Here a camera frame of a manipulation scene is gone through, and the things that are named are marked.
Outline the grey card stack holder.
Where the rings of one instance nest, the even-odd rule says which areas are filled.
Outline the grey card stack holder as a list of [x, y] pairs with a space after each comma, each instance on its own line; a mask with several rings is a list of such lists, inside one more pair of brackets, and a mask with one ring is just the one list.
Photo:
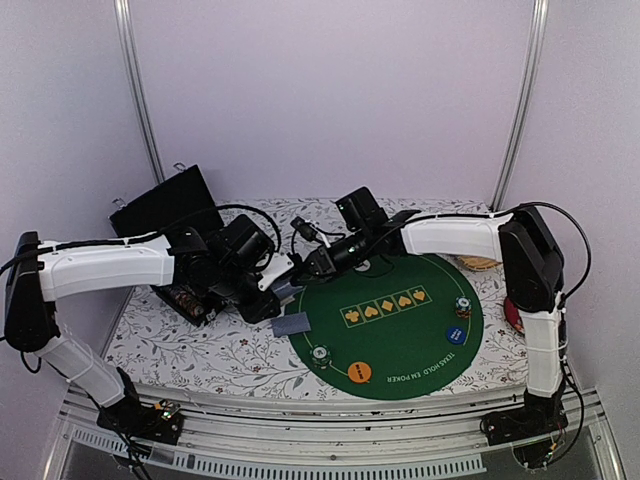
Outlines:
[[272, 286], [272, 290], [280, 301], [280, 305], [284, 306], [291, 303], [295, 296], [303, 290], [301, 286], [294, 286], [289, 281], [280, 282]]

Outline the white dealer button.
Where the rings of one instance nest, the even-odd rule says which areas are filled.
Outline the white dealer button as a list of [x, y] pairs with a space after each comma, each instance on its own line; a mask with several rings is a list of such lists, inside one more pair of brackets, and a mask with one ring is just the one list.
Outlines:
[[364, 273], [364, 272], [369, 271], [370, 268], [371, 268], [371, 264], [368, 261], [365, 261], [362, 264], [360, 264], [357, 267], [355, 267], [354, 270], [359, 272], [359, 273]]

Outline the orange big blind button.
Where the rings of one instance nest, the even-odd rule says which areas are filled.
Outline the orange big blind button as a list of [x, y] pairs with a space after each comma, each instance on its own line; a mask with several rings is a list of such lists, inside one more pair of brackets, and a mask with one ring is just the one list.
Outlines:
[[348, 378], [356, 384], [368, 383], [372, 378], [372, 374], [371, 366], [363, 361], [352, 363], [347, 370]]

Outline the multicolour poker chip stack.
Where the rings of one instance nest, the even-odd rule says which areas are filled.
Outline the multicolour poker chip stack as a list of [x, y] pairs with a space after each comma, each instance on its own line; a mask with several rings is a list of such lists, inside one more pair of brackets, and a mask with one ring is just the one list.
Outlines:
[[459, 296], [455, 300], [454, 311], [459, 318], [469, 319], [472, 314], [472, 302], [468, 297]]

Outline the blue small blind button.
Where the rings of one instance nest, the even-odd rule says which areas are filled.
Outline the blue small blind button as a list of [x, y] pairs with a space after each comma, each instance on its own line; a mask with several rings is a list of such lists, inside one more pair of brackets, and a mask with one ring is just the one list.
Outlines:
[[450, 327], [446, 332], [446, 338], [453, 345], [464, 345], [467, 333], [462, 327]]

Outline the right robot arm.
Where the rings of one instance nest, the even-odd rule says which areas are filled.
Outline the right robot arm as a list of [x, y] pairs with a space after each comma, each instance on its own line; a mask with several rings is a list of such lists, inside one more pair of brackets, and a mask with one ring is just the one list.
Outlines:
[[537, 436], [554, 422], [553, 403], [567, 383], [564, 315], [572, 294], [564, 288], [564, 256], [539, 212], [542, 206], [526, 202], [477, 214], [403, 210], [389, 216], [362, 186], [336, 202], [348, 236], [322, 242], [304, 259], [296, 281], [328, 282], [376, 255], [446, 254], [501, 264], [507, 297], [525, 329], [528, 356], [527, 406], [518, 412], [517, 427]]

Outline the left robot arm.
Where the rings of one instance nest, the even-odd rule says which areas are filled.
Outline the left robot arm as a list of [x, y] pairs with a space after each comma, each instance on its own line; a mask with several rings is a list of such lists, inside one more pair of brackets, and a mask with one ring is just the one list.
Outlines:
[[148, 426], [128, 376], [97, 358], [56, 322], [56, 302], [85, 292], [149, 285], [184, 315], [203, 319], [231, 305], [247, 322], [278, 314], [275, 281], [294, 268], [250, 219], [242, 215], [208, 236], [170, 226], [129, 238], [43, 242], [21, 235], [7, 274], [4, 337], [33, 353], [84, 389], [128, 434]]

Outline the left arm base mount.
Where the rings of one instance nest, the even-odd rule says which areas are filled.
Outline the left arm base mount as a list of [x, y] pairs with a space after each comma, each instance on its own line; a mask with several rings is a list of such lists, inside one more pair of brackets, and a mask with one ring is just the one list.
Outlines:
[[183, 424], [181, 405], [166, 399], [147, 406], [126, 397], [110, 407], [100, 407], [97, 418], [103, 429], [173, 446], [178, 444]]

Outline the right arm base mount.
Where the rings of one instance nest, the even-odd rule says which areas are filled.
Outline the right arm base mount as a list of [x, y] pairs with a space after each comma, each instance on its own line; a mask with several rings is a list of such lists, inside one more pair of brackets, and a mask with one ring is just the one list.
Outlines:
[[480, 431], [490, 446], [524, 440], [559, 431], [569, 422], [560, 403], [543, 398], [521, 407], [493, 411], [480, 420]]

